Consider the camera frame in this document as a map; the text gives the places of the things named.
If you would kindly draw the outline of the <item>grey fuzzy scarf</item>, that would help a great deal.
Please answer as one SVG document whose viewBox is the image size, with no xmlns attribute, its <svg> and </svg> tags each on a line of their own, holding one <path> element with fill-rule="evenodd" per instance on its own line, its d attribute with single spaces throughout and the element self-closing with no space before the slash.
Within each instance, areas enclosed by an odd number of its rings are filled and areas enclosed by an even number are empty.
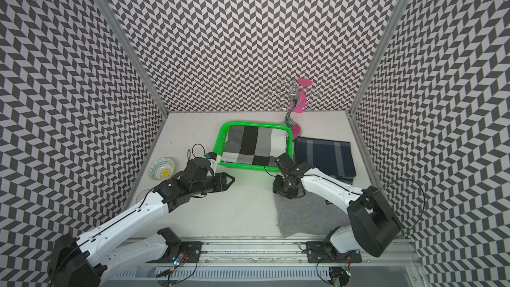
<svg viewBox="0 0 510 287">
<path fill-rule="evenodd" d="M 326 236 L 338 227 L 350 226 L 348 215 L 332 203 L 314 193 L 288 199 L 274 195 L 278 213 L 278 227 L 283 237 L 292 235 Z"/>
</svg>

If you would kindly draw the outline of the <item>black grey block scarf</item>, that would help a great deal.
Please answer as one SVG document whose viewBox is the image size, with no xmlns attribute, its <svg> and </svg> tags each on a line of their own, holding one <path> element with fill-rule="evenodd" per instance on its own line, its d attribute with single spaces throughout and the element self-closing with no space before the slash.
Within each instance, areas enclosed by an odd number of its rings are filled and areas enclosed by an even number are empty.
<svg viewBox="0 0 510 287">
<path fill-rule="evenodd" d="M 288 132 L 278 128 L 234 125 L 228 129 L 223 162 L 276 167 L 276 158 L 288 150 Z"/>
</svg>

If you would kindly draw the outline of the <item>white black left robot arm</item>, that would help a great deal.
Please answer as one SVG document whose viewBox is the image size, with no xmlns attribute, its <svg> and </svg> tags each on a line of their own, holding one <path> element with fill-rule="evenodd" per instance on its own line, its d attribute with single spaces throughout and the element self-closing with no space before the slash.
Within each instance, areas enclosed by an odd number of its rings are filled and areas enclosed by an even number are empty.
<svg viewBox="0 0 510 287">
<path fill-rule="evenodd" d="M 50 255 L 51 286 L 100 286 L 107 279 L 142 263 L 181 252 L 181 239 L 169 227 L 137 243 L 124 245 L 134 233 L 170 214 L 192 198 L 227 191 L 235 178 L 216 173 L 215 162 L 194 158 L 183 171 L 160 182 L 144 198 L 110 221 L 77 237 L 59 237 Z"/>
</svg>

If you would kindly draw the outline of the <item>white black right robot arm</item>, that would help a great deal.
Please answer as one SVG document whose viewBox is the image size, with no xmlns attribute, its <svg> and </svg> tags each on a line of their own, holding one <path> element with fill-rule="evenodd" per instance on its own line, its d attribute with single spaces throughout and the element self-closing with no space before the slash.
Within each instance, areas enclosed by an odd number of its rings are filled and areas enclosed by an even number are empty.
<svg viewBox="0 0 510 287">
<path fill-rule="evenodd" d="M 286 153 L 275 164 L 280 172 L 273 183 L 275 194 L 297 199 L 300 191 L 314 193 L 348 216 L 349 225 L 331 232 L 324 241 L 325 253 L 332 260 L 361 250 L 380 257 L 401 232 L 403 225 L 380 189 L 341 182 L 310 163 L 296 163 Z"/>
</svg>

